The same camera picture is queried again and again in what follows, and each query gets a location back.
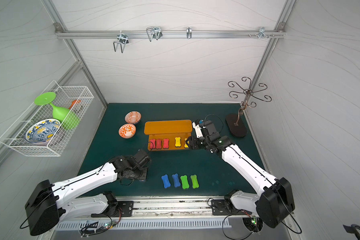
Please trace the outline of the wooden two-tier shelf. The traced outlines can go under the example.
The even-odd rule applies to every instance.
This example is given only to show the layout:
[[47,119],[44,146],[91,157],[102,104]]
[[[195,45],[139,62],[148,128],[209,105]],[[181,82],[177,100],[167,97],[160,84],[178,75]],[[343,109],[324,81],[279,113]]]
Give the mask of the wooden two-tier shelf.
[[[177,151],[177,150],[189,150],[185,149],[185,139],[191,136],[193,131],[191,120],[175,120],[175,121],[151,121],[145,123],[144,133],[149,137],[148,139],[148,151],[149,140],[161,139],[162,149],[151,150],[157,151]],[[180,148],[175,147],[175,137],[181,137],[182,146]],[[169,139],[169,149],[163,149],[163,139]]]

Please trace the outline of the blue eraser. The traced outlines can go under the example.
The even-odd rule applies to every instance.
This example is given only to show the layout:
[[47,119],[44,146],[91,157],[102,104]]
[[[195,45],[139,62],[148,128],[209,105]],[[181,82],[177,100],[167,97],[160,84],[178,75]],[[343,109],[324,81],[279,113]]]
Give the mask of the blue eraser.
[[169,180],[169,176],[167,174],[161,176],[161,179],[163,181],[164,184],[164,188],[167,189],[171,186],[170,180]]
[[173,174],[172,178],[173,178],[173,181],[174,181],[174,187],[175,188],[180,187],[181,183],[180,183],[179,175],[178,174]]

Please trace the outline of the green eraser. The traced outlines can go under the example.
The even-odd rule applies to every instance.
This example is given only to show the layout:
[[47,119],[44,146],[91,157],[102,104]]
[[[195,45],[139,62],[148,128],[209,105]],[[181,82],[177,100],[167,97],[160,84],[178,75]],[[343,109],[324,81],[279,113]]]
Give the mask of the green eraser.
[[188,181],[188,176],[183,175],[183,176],[180,177],[180,179],[181,179],[181,184],[182,184],[183,190],[189,189],[190,185],[189,185],[189,181]]
[[190,178],[191,178],[191,181],[192,181],[192,187],[193,187],[193,189],[199,188],[200,185],[199,185],[199,182],[198,182],[198,177],[197,177],[197,175],[191,175]]

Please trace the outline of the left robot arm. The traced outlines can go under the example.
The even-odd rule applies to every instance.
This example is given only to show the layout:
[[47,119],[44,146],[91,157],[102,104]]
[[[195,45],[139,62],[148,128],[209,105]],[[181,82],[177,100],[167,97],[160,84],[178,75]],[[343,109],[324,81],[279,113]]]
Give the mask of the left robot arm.
[[81,216],[120,218],[123,208],[112,192],[83,195],[118,180],[144,181],[151,163],[150,156],[138,150],[133,156],[113,157],[100,167],[65,181],[42,181],[25,204],[27,218],[20,228],[28,228],[31,236],[38,236],[64,220]]

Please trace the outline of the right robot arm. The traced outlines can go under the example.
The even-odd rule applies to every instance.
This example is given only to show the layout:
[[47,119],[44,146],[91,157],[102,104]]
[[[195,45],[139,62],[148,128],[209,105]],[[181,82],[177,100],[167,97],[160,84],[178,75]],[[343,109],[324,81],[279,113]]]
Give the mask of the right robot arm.
[[243,191],[232,192],[230,203],[237,210],[255,213],[270,228],[275,228],[295,210],[292,185],[285,178],[276,178],[252,161],[227,136],[215,141],[189,137],[191,150],[205,149],[232,166],[255,190],[257,196]]

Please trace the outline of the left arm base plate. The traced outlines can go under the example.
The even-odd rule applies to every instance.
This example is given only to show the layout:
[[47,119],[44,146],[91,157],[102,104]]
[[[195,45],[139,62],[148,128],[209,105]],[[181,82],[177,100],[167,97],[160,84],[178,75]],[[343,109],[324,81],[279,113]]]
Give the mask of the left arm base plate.
[[92,218],[105,217],[131,217],[133,212],[133,201],[114,201],[109,203],[105,210],[100,214],[91,214]]

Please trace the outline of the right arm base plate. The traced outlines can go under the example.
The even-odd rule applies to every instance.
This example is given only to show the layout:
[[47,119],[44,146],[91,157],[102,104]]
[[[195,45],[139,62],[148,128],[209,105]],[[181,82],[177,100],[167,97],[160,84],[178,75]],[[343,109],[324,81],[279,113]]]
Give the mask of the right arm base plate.
[[212,209],[214,216],[242,215],[249,216],[252,212],[236,209],[233,204],[225,199],[208,199],[208,206]]

